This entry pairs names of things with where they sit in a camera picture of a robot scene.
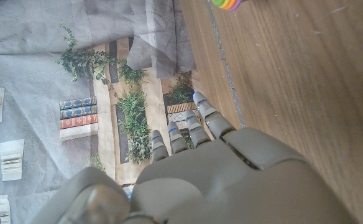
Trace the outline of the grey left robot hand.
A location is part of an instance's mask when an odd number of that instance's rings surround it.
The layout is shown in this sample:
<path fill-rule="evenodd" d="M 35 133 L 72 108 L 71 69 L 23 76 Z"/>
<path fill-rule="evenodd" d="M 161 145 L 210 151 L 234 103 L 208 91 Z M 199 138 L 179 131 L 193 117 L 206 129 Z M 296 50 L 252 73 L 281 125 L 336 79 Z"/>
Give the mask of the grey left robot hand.
<path fill-rule="evenodd" d="M 253 128 L 235 129 L 200 93 L 202 116 L 185 112 L 193 149 L 176 124 L 170 147 L 152 133 L 152 163 L 126 194 L 87 167 L 68 180 L 34 223 L 355 223 L 296 150 Z"/>

